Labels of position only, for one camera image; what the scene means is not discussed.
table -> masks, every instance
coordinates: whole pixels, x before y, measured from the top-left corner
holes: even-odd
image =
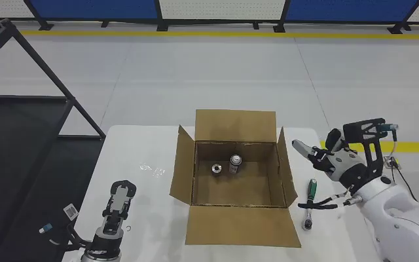
[[[113,126],[107,135],[88,187],[75,229],[84,239],[93,239],[101,225],[101,213],[110,197],[113,182],[127,179],[137,186],[128,219],[122,228],[121,262],[152,261],[309,261],[354,262],[352,244],[342,218],[345,210],[314,211],[313,229],[301,223],[308,181],[318,181],[316,199],[335,194],[332,181],[299,155],[291,141],[319,144],[318,135],[308,128],[285,128],[285,139],[295,189],[299,197],[290,207],[302,248],[264,246],[186,246],[189,206],[169,196],[177,141],[177,126]],[[185,130],[192,136],[193,127]],[[79,261],[81,251],[67,252],[65,262]]]

yellow floor line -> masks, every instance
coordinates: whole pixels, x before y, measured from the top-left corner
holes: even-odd
[[[419,40],[419,35],[362,34],[362,33],[258,33],[258,32],[156,32],[156,31],[21,31],[24,35],[53,35],[77,37],[301,37],[330,39],[409,39]]]
[[[325,148],[325,142],[320,141],[321,148]],[[380,142],[381,151],[385,153],[390,153],[393,149],[392,141],[382,141]],[[358,151],[364,152],[364,148],[360,143],[353,143],[350,145],[350,148]],[[419,142],[397,142],[396,153],[419,153]]]

gray floor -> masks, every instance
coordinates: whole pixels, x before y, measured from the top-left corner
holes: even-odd
[[[419,41],[27,38],[105,132],[116,124],[193,126],[195,109],[249,109],[276,111],[278,126],[313,128],[323,140],[344,123],[384,117],[400,125],[399,141],[419,141]],[[60,94],[16,42],[0,61],[0,94]],[[76,111],[62,133],[95,134]],[[398,157],[419,195],[418,155]],[[377,261],[368,233],[351,223],[362,223],[359,212],[345,219],[358,260]]]

cardboard box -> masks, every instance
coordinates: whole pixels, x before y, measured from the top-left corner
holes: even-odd
[[[237,174],[228,172],[233,154],[243,160]],[[283,129],[276,141],[275,112],[196,110],[195,141],[179,126],[170,195],[191,205],[186,244],[301,247],[287,209],[297,194]]]

ratchet wrench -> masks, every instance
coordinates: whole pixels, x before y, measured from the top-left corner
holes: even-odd
[[[315,179],[310,179],[310,182],[308,183],[308,191],[307,191],[307,204],[313,204],[314,197],[316,195],[316,189],[317,189],[317,181]],[[302,222],[302,228],[304,230],[310,230],[313,226],[312,221],[312,210],[307,209],[307,216],[306,219]]]

